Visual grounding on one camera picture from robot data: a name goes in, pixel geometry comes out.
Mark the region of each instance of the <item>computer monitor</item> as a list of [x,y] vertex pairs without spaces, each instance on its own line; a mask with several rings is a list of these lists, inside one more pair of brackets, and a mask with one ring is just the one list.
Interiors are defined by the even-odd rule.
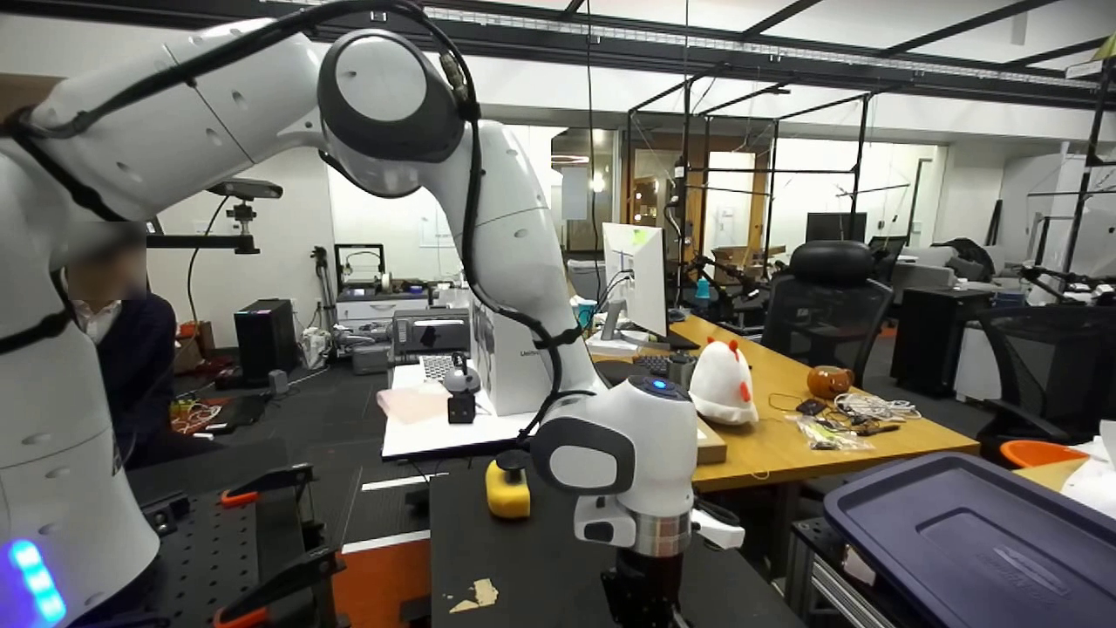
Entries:
[[666,338],[666,276],[659,227],[603,223],[603,300],[610,311],[607,331],[614,331],[621,314],[621,321]]
[[847,213],[806,213],[806,241],[865,241],[868,213],[847,227]]

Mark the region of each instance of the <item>black chair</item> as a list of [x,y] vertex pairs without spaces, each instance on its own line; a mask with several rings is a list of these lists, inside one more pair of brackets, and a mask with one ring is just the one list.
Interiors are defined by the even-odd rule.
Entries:
[[872,279],[875,258],[858,241],[809,241],[771,283],[764,345],[809,366],[847,366],[861,384],[893,290]]
[[1081,443],[1116,415],[1116,311],[1025,307],[977,317],[1001,370],[1001,398],[977,401],[990,422],[980,454],[1001,461],[1004,440]]

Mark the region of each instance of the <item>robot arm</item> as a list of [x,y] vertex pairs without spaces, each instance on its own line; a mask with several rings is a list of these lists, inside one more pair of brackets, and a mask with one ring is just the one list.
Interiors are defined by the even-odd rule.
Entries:
[[167,42],[63,80],[3,126],[0,394],[21,405],[0,419],[0,551],[35,548],[52,576],[49,593],[35,593],[45,607],[28,597],[28,625],[80,618],[157,555],[115,468],[98,352],[70,324],[52,272],[289,147],[317,147],[373,195],[425,185],[443,202],[478,300],[537,342],[520,356],[541,373],[527,440],[541,474],[582,495],[579,537],[680,551],[694,506],[694,408],[663,380],[614,391],[596,380],[568,335],[541,185],[520,147],[495,122],[478,122],[460,56],[443,59],[446,80],[387,31],[356,31],[317,56],[300,31],[342,10],[352,7]]

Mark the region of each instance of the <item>blue light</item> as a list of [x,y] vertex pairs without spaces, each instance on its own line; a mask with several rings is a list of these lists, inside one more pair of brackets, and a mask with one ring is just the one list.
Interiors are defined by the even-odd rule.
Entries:
[[10,565],[17,569],[17,576],[24,579],[24,590],[35,600],[38,621],[42,628],[63,625],[66,618],[66,600],[56,586],[56,579],[49,576],[42,551],[31,541],[14,541],[7,548]]

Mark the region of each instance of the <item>man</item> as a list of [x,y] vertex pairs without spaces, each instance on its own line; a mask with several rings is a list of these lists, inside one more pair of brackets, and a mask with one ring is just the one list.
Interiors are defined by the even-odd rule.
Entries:
[[133,248],[101,248],[59,272],[77,328],[91,335],[126,468],[181,457],[171,429],[174,311],[133,286]]

